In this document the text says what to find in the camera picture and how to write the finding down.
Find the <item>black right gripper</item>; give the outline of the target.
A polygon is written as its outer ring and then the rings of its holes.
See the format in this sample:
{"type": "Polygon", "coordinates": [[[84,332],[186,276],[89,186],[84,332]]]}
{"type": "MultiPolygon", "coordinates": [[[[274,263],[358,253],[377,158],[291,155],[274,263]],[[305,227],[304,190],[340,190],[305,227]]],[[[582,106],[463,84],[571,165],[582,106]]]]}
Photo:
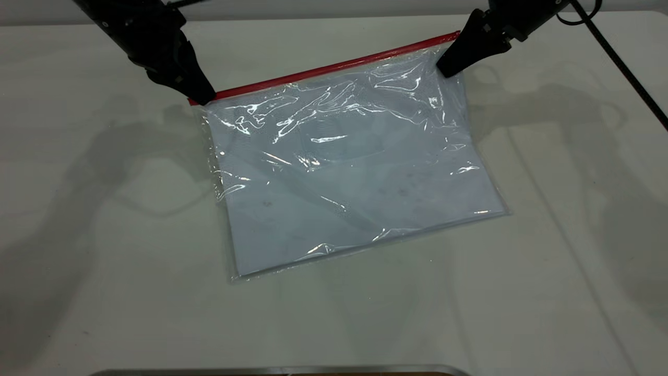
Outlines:
{"type": "Polygon", "coordinates": [[[555,17],[570,1],[489,1],[488,10],[475,9],[453,44],[436,63],[445,78],[488,57],[506,53],[511,40],[528,36],[555,17]]]}

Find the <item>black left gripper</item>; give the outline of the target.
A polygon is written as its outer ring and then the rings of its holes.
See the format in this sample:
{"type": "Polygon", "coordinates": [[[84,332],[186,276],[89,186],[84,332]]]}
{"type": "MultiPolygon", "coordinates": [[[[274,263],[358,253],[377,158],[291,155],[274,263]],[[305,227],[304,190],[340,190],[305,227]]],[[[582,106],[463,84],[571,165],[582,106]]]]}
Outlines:
{"type": "Polygon", "coordinates": [[[103,1],[105,33],[153,83],[176,90],[199,105],[214,100],[216,91],[198,64],[193,45],[182,33],[186,24],[176,3],[103,1]],[[172,74],[160,74],[167,69],[172,74]]]}

